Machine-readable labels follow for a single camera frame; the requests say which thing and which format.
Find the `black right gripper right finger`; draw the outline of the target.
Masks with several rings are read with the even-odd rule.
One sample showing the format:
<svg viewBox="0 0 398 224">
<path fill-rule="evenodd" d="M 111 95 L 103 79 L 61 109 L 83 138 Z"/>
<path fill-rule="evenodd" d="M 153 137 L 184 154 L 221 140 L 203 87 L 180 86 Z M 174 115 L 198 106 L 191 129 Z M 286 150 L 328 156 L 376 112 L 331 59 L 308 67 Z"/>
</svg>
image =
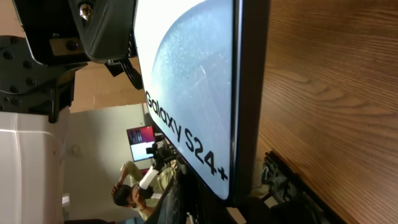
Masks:
<svg viewBox="0 0 398 224">
<path fill-rule="evenodd" d="M 265 153 L 259 168 L 249 223 L 345 223 L 276 153 Z"/>
</svg>

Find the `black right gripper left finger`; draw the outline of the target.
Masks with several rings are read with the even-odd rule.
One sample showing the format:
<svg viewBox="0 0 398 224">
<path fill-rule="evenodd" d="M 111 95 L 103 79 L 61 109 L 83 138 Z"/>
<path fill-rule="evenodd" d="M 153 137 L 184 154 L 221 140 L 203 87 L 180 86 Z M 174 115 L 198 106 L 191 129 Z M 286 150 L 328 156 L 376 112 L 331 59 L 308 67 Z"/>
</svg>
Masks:
<svg viewBox="0 0 398 224">
<path fill-rule="evenodd" d="M 222 201 L 198 180 L 190 168 L 178 163 L 175 175 L 145 224 L 234 224 Z"/>
</svg>

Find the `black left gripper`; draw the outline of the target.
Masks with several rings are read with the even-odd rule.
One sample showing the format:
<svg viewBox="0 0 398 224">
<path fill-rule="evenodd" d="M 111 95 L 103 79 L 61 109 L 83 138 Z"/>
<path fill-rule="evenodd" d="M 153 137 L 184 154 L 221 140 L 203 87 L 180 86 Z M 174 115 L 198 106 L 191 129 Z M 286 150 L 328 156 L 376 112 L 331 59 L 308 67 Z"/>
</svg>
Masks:
<svg viewBox="0 0 398 224">
<path fill-rule="evenodd" d="M 137 57 L 136 0 L 20 0 L 13 6 L 25 36 L 1 36 L 2 112 L 44 115 L 56 123 L 73 101 L 75 72 L 89 59 L 143 89 L 129 61 Z"/>
</svg>

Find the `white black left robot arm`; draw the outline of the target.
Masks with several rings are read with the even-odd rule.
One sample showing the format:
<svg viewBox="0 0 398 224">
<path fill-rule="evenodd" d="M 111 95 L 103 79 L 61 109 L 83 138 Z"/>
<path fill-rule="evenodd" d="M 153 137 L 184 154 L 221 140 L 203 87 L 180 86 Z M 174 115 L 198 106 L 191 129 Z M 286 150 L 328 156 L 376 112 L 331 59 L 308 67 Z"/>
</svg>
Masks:
<svg viewBox="0 0 398 224">
<path fill-rule="evenodd" d="M 134 0 L 14 1 L 24 36 L 1 37 L 1 222 L 63 223 L 76 71 L 102 63 L 140 90 Z"/>
</svg>

